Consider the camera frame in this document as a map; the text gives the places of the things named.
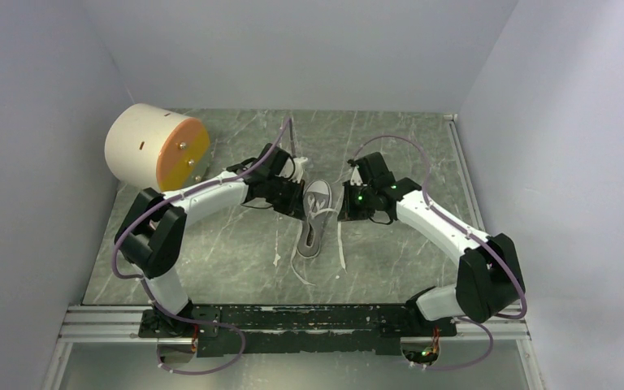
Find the white shoelace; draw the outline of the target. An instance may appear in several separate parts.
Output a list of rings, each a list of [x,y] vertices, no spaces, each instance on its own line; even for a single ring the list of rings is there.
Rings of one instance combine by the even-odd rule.
[[[317,284],[307,280],[297,270],[295,259],[300,258],[302,260],[308,260],[309,262],[314,262],[314,259],[317,258],[322,252],[325,252],[327,245],[331,244],[332,242],[334,242],[337,252],[338,252],[336,256],[336,260],[338,262],[338,271],[334,275],[329,274],[328,276],[330,277],[330,280],[342,280],[347,275],[347,266],[346,266],[346,261],[345,261],[345,252],[344,252],[344,246],[343,246],[343,240],[342,240],[342,228],[341,228],[341,222],[338,220],[338,214],[340,212],[341,202],[342,202],[342,196],[340,195],[339,197],[334,197],[334,194],[332,191],[332,210],[331,210],[330,215],[327,218],[325,227],[323,229],[321,250],[318,253],[318,255],[314,258],[303,258],[297,252],[297,242],[301,236],[301,225],[302,225],[302,221],[304,218],[302,218],[302,220],[297,219],[295,222],[295,225],[297,226],[296,227],[297,231],[295,235],[295,243],[293,246],[292,254],[290,255],[289,266],[290,266],[291,272],[294,274],[297,280],[301,283],[301,286],[303,288],[314,288],[317,286]]]

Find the grey canvas sneaker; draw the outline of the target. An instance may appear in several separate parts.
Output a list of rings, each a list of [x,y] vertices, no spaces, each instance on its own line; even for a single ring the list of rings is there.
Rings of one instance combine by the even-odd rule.
[[[297,252],[303,258],[314,258],[320,250],[323,229],[332,210],[332,188],[326,180],[313,180],[303,193],[305,218]]]

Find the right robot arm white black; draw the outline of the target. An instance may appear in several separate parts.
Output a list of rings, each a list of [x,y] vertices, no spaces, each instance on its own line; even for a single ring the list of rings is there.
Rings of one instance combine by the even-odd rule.
[[[353,173],[343,184],[340,221],[372,220],[376,213],[385,213],[391,223],[401,222],[425,236],[457,268],[454,283],[427,288],[409,299],[414,309],[405,323],[413,335],[426,336],[444,318],[466,316],[484,323],[523,300],[524,281],[510,237],[489,235],[456,218],[420,184],[397,179],[379,152],[348,164]]]

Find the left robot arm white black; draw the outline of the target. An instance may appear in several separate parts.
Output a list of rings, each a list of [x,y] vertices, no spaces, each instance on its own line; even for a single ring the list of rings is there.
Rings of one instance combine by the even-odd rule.
[[[139,192],[114,239],[112,262],[123,257],[150,299],[159,330],[180,338],[193,327],[194,305],[176,269],[186,228],[233,206],[263,200],[273,211],[303,219],[309,162],[267,144],[256,158],[227,167],[216,177],[181,190]]]

